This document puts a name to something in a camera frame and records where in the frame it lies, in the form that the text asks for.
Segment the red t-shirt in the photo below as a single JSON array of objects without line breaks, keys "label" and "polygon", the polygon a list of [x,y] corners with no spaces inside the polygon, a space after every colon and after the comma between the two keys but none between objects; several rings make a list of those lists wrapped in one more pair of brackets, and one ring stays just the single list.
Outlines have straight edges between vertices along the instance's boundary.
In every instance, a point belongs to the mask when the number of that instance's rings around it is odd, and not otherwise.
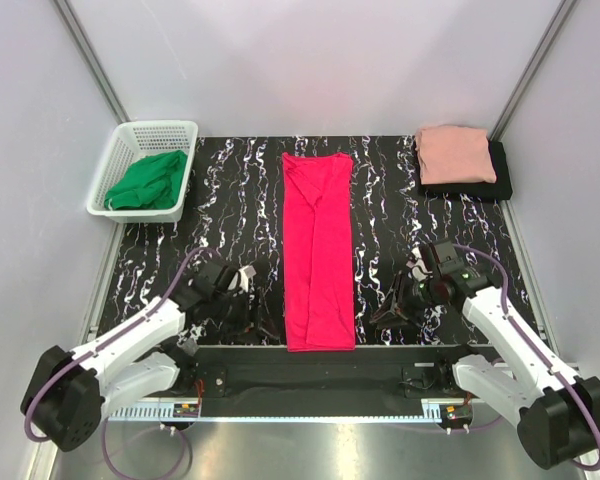
[{"label": "red t-shirt", "polygon": [[284,320],[290,352],[355,348],[349,155],[282,155]]}]

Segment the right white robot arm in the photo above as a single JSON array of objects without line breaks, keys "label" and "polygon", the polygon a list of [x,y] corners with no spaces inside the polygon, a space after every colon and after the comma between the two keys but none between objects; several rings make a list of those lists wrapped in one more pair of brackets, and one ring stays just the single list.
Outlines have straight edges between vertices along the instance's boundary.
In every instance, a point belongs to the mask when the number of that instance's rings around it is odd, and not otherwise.
[{"label": "right white robot arm", "polygon": [[599,471],[600,379],[582,377],[524,321],[509,300],[502,264],[444,239],[419,246],[407,266],[394,277],[372,324],[417,325],[426,310],[444,306],[475,326],[508,369],[459,346],[406,387],[482,400],[515,428],[524,451],[542,469],[570,461],[583,471]]}]

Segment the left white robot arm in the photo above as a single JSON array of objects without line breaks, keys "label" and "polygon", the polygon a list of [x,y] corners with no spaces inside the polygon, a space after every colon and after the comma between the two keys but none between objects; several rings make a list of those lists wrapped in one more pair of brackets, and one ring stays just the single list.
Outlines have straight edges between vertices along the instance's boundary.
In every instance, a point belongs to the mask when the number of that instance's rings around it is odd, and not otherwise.
[{"label": "left white robot arm", "polygon": [[142,398],[183,396],[201,386],[195,356],[208,339],[279,341],[255,277],[252,265],[208,260],[190,275],[178,272],[163,295],[110,331],[69,350],[46,350],[20,406],[27,437],[72,451],[103,420]]}]

